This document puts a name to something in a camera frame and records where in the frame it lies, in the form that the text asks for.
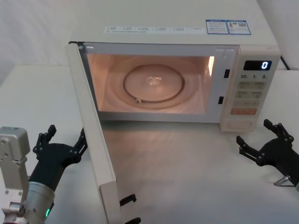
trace orange start button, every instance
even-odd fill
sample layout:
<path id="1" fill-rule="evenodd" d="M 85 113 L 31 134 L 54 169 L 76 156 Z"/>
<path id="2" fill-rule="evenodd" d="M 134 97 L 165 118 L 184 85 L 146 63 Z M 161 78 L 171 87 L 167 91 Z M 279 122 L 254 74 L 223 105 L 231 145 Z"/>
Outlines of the orange start button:
<path id="1" fill-rule="evenodd" d="M 257 108 L 232 108 L 230 114 L 232 115 L 255 115 Z"/>

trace white wall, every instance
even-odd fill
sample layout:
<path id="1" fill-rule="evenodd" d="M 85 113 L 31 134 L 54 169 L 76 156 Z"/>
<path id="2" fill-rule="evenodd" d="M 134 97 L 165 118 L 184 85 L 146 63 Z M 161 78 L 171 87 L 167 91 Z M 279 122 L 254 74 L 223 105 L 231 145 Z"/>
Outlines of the white wall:
<path id="1" fill-rule="evenodd" d="M 64 52 L 86 0 L 0 0 L 0 83 L 21 64 L 67 65 Z"/>
<path id="2" fill-rule="evenodd" d="M 87 0 L 0 0 L 0 84 L 14 63 L 66 65 L 64 47 Z M 258 0 L 292 68 L 299 69 L 299 0 Z"/>
<path id="3" fill-rule="evenodd" d="M 299 0 L 258 0 L 291 69 L 299 70 Z"/>

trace microwave control panel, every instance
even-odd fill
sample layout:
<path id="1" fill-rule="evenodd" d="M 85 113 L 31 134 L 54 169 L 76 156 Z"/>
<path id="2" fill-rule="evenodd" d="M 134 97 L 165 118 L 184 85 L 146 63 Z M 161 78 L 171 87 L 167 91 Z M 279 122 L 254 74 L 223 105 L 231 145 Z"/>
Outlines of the microwave control panel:
<path id="1" fill-rule="evenodd" d="M 240 46 L 222 112 L 223 131 L 247 132 L 256 125 L 280 52 L 278 47 L 255 48 Z"/>

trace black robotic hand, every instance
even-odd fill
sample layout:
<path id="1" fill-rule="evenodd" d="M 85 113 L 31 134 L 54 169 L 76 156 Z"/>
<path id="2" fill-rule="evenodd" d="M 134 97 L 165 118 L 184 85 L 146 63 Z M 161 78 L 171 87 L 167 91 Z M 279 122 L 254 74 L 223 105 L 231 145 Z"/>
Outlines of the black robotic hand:
<path id="1" fill-rule="evenodd" d="M 292 149 L 294 138 L 289 135 L 281 123 L 273 125 L 266 119 L 263 125 L 277 135 L 277 138 L 266 143 L 260 151 L 255 150 L 237 136 L 240 154 L 256 162 L 258 166 L 274 166 L 285 177 L 274 183 L 281 186 L 290 181 L 299 190 L 299 155 Z"/>

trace digital display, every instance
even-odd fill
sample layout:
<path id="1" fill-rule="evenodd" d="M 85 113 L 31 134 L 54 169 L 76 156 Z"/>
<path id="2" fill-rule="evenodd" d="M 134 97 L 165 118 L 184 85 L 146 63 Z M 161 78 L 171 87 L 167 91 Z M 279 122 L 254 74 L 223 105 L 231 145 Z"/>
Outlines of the digital display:
<path id="1" fill-rule="evenodd" d="M 268 71 L 272 61 L 245 61 L 244 70 L 250 71 Z"/>

